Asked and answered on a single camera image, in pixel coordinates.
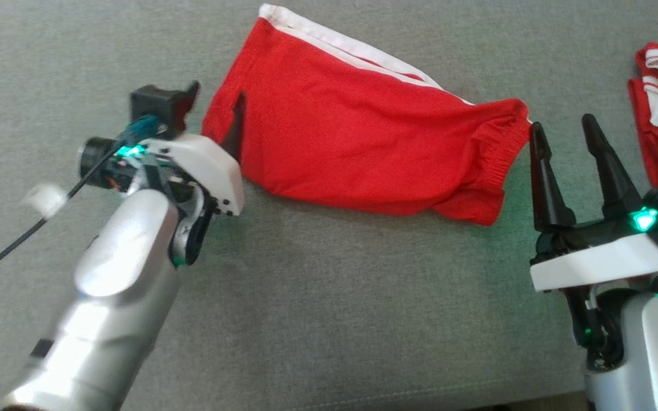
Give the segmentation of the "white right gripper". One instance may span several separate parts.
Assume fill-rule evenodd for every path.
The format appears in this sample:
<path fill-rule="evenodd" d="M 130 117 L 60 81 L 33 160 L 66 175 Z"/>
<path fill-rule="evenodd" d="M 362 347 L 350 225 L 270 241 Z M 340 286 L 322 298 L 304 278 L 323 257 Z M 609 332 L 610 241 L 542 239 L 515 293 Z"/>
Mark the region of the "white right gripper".
<path fill-rule="evenodd" d="M 658 273 L 658 245 L 651 239 L 658 211 L 643 208 L 641 196 L 603 130 L 592 114 L 581 119 L 588 152 L 595 158 L 600 179 L 604 218 L 633 213 L 635 233 L 608 244 L 554 257 L 530 267 L 535 291 L 610 283 Z M 551 166 L 552 151 L 540 122 L 533 122 L 529 136 L 533 226 L 538 232 L 554 232 L 576 224 L 566 206 Z"/>

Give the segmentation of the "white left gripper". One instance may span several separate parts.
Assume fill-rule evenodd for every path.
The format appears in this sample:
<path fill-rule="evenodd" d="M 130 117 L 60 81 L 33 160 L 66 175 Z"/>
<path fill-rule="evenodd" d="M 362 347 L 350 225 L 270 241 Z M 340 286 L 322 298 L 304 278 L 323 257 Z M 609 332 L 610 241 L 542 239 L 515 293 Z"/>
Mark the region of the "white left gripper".
<path fill-rule="evenodd" d="M 182 99 L 182 122 L 193 110 L 201 85 L 190 83 Z M 129 134 L 91 138 L 79 151 L 79 174 L 88 186 L 123 195 L 119 219 L 202 219 L 240 216 L 246 202 L 240 175 L 244 91 L 232 107 L 232 122 L 221 146 L 209 138 L 183 134 Z"/>

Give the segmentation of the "red shorts white stripe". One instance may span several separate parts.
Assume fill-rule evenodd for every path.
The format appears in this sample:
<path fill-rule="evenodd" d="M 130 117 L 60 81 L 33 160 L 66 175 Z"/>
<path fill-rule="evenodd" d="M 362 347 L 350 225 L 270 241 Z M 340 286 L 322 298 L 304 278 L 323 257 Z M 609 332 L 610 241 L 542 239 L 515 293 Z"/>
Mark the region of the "red shorts white stripe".
<path fill-rule="evenodd" d="M 243 175 L 272 195 L 491 225 L 528 142 L 519 99 L 473 104 L 409 63 L 264 3 L 204 115 L 226 140 L 244 98 Z"/>

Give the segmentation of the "large grey sofa seat cushion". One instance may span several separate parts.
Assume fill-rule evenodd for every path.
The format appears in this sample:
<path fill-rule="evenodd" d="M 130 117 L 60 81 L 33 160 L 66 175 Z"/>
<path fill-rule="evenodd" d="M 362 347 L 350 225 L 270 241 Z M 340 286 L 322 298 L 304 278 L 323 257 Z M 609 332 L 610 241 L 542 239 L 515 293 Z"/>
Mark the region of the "large grey sofa seat cushion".
<path fill-rule="evenodd" d="M 527 104 L 565 201 L 600 216 L 580 120 L 594 114 L 649 189 L 627 81 L 658 42 L 658 0 L 0 0 L 0 251 L 37 220 L 35 185 L 71 189 L 77 151 L 112 138 L 130 92 L 211 97 L 258 17 L 281 5 L 401 58 L 475 103 Z M 528 150 L 497 222 L 386 216 L 246 184 L 212 221 L 123 411 L 472 409 L 583 387 L 558 292 L 533 290 Z"/>

